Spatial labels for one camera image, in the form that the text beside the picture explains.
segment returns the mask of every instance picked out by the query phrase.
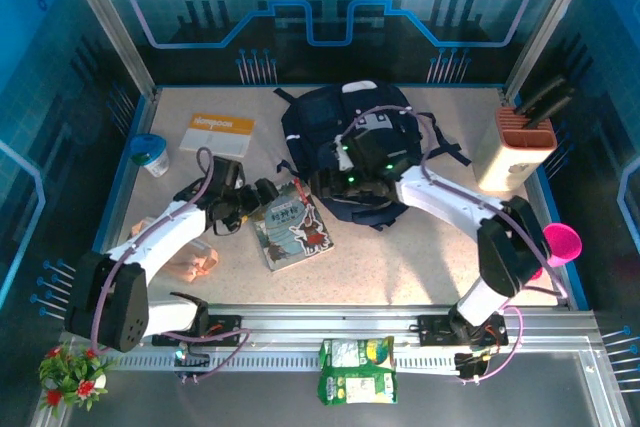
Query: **plastic cup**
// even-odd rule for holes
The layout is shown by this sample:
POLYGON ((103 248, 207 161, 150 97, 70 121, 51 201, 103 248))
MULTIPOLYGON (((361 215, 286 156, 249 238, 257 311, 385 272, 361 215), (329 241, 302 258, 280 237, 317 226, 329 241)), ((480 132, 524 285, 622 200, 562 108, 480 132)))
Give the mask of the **plastic cup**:
POLYGON ((167 141, 159 135, 136 135, 131 139, 129 153, 136 165, 144 167, 154 177, 160 177, 169 170, 167 141))
MULTIPOLYGON (((571 227, 561 223, 547 225, 542 233, 551 248, 551 257, 547 260, 551 267, 560 267, 576 259, 582 252, 582 240, 571 227)), ((538 270, 531 280, 540 278, 544 269, 538 270)))

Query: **book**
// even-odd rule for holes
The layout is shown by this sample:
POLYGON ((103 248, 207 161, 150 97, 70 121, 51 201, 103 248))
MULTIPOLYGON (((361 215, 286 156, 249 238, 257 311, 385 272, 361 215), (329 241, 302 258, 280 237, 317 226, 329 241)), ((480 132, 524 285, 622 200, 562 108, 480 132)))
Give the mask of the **book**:
POLYGON ((208 147, 219 155, 244 157, 249 148, 255 120, 217 114, 193 114, 180 148, 208 147))
POLYGON ((280 195, 251 217, 267 265, 274 272, 333 248, 308 187, 294 179, 277 188, 280 195))

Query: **speckled tabletop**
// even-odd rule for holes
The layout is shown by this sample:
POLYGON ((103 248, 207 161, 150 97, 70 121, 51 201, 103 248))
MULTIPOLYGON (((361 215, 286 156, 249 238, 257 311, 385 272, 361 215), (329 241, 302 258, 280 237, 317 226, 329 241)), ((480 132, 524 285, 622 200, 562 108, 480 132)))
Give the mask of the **speckled tabletop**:
MULTIPOLYGON (((286 90, 299 96, 312 88, 286 90)), ((445 136, 460 143, 470 158, 500 105, 496 89, 402 90, 415 110, 433 112, 445 136)), ((178 148, 193 113, 255 119, 249 150, 242 159, 247 181, 288 180, 286 174, 275 173, 280 160, 290 160, 280 125, 287 104, 271 91, 269 87, 163 89, 151 132, 167 140, 171 166, 159 179, 144 169, 138 172, 120 240, 142 218, 159 215, 176 192, 201 176, 194 153, 178 148)), ((471 167, 452 157, 439 156, 429 165, 436 173, 477 189, 471 167)), ((515 193, 526 195, 524 189, 515 193)), ((160 273, 150 285, 150 296, 165 297, 180 290, 227 304, 452 304, 478 277, 475 242, 429 214, 410 209, 391 228, 376 232, 340 222, 316 203, 334 240, 332 251, 272 273, 250 225, 229 237, 215 237, 208 231, 202 239, 220 257, 213 271, 191 284, 160 273)), ((546 274, 535 285, 549 287, 546 274)), ((523 292, 514 303, 552 305, 555 300, 523 292)))

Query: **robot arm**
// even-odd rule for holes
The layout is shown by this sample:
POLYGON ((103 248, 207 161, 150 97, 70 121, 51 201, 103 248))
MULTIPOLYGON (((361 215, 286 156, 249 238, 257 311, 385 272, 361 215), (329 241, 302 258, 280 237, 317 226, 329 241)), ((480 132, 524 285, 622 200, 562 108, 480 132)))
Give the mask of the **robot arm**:
POLYGON ((513 219, 545 256, 550 254, 531 206, 517 196, 502 201, 465 189, 423 170, 419 159, 387 153, 370 134, 360 130, 344 139, 338 136, 334 142, 337 168, 316 173, 311 190, 320 198, 335 200, 353 200, 363 193, 385 196, 433 214, 475 240, 480 277, 438 328, 454 334, 447 342, 473 344, 476 333, 493 326, 494 313, 540 268, 525 241, 496 211, 513 219))
POLYGON ((203 179, 176 194, 162 215, 135 237, 105 255, 88 252, 80 259, 65 314, 67 331, 90 337, 102 286, 118 260, 132 250, 108 293, 100 317, 98 342, 127 352, 142 337, 153 334, 187 331, 192 336, 200 336, 205 333, 207 302, 176 292, 172 292, 174 299, 149 301, 149 283, 185 244, 210 227, 217 234, 217 223, 222 222, 229 232, 236 232, 244 216, 278 196, 273 183, 266 179, 258 180, 255 189, 245 185, 239 162, 221 157, 214 157, 213 162, 211 182, 197 201, 185 207, 195 197, 203 179))

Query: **green snack bag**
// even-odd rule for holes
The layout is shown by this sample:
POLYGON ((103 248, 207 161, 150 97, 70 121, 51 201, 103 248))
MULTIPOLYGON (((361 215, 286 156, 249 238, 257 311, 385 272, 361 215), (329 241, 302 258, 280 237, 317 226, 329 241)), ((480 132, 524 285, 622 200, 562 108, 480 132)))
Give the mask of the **green snack bag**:
POLYGON ((325 405, 397 402, 393 337, 325 340, 320 365, 318 397, 325 405))

